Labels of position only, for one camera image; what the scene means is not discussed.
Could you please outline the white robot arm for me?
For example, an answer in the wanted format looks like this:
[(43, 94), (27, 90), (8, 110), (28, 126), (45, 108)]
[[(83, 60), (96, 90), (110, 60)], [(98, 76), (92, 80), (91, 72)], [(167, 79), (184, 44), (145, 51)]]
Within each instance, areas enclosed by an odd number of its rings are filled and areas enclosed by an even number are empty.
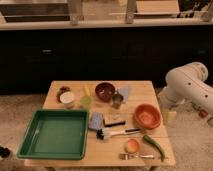
[(207, 123), (213, 127), (213, 87), (205, 83), (207, 78), (208, 69), (201, 62), (171, 69), (165, 76), (166, 86), (158, 94), (160, 107), (171, 110), (189, 100), (211, 115)]

